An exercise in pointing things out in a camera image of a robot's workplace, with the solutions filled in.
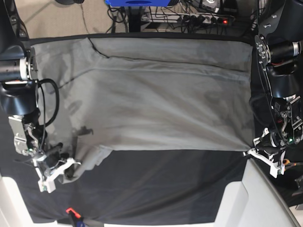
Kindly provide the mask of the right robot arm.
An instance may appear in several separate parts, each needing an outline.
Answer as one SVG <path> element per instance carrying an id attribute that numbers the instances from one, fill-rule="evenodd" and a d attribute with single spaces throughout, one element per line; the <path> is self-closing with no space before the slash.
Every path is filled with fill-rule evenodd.
<path id="1" fill-rule="evenodd" d="M 38 107 L 44 84 L 53 86 L 55 109 L 50 120 L 39 123 L 40 116 L 46 116 Z M 16 152 L 30 157 L 39 190 L 52 193 L 55 179 L 71 174 L 71 167 L 80 162 L 62 153 L 62 143 L 52 146 L 47 141 L 46 127 L 59 112 L 59 88 L 52 79 L 38 79 L 35 49 L 13 0 L 0 2 L 0 106 L 8 116 Z"/>

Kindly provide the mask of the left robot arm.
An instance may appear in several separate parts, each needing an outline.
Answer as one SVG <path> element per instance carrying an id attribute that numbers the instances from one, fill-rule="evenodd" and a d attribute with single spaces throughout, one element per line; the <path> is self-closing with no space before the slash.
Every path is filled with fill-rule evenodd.
<path id="1" fill-rule="evenodd" d="M 255 48 L 258 74 L 263 86 L 271 123 L 253 140 L 246 152 L 269 166 L 277 178 L 292 164 L 284 160 L 287 148 L 303 139 L 299 95 L 299 56 L 303 50 L 303 2 L 269 0 L 258 24 Z"/>

